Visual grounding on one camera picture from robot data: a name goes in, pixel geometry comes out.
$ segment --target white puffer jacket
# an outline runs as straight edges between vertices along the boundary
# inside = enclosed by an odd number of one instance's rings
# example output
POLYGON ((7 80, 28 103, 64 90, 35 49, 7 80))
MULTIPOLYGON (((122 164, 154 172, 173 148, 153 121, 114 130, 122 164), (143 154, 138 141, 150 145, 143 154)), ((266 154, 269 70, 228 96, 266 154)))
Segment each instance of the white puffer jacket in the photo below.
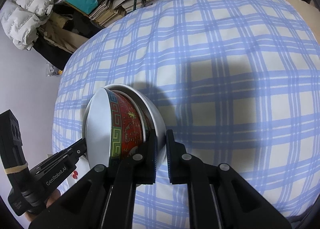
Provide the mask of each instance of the white puffer jacket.
POLYGON ((30 50, 38 38, 36 28, 50 17, 53 0, 7 0, 0 10, 4 32, 21 50, 30 50))

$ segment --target checkered cloth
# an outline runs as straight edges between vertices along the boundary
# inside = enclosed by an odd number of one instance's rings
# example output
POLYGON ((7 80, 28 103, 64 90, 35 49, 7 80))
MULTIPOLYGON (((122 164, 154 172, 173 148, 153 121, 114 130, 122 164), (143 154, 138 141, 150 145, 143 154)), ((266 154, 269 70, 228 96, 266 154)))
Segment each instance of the checkered cloth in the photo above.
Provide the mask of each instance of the checkered cloth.
MULTIPOLYGON (((164 0, 102 30, 62 75, 53 150, 81 138, 99 87, 145 94, 187 152, 229 163, 286 217, 320 192, 320 49, 284 0, 164 0)), ((133 228, 188 228, 167 164, 137 189, 133 228)))

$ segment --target finger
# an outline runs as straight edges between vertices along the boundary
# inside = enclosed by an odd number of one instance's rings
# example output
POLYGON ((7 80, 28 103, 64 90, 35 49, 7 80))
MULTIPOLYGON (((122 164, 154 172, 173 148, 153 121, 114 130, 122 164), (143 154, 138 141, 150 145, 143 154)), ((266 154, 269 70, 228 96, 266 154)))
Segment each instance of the finger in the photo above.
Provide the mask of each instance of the finger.
POLYGON ((49 196, 49 199, 47 201, 47 208, 51 206, 59 197, 61 196, 61 193, 58 189, 52 192, 52 194, 49 196))
POLYGON ((24 216, 25 216, 25 218, 29 221, 29 222, 32 222, 34 219, 36 219, 36 215, 34 215, 34 214, 31 214, 31 213, 29 213, 29 212, 25 212, 24 213, 24 216))

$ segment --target silver bolt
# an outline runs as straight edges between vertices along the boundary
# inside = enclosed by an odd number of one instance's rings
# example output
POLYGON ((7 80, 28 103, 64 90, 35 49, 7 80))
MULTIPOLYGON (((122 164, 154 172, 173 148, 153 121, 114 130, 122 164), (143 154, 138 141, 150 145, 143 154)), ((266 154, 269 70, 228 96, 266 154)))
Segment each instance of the silver bolt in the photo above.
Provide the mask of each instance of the silver bolt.
POLYGON ((226 163, 220 164, 219 168, 223 171, 228 171, 230 169, 230 166, 226 163))
POLYGON ((134 160, 138 161, 138 160, 142 160, 143 156, 141 154, 135 154, 132 157, 134 160))
POLYGON ((192 156, 190 154, 183 154, 182 156, 183 160, 191 160, 192 156))
POLYGON ((102 172, 102 171, 104 171, 104 165, 102 165, 102 164, 96 165, 96 166, 94 167, 94 171, 96 171, 96 172, 102 172))

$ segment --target rubber band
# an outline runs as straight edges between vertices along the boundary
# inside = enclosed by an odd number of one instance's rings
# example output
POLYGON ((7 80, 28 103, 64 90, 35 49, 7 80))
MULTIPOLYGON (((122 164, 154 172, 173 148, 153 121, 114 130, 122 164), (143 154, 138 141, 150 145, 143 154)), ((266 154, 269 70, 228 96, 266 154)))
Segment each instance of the rubber band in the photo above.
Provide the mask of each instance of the rubber band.
POLYGON ((26 169, 28 167, 28 162, 26 162, 24 165, 20 165, 20 166, 15 166, 15 167, 11 167, 11 168, 5 168, 4 172, 8 175, 8 174, 13 174, 13 173, 18 173, 20 171, 23 171, 24 169, 26 169))

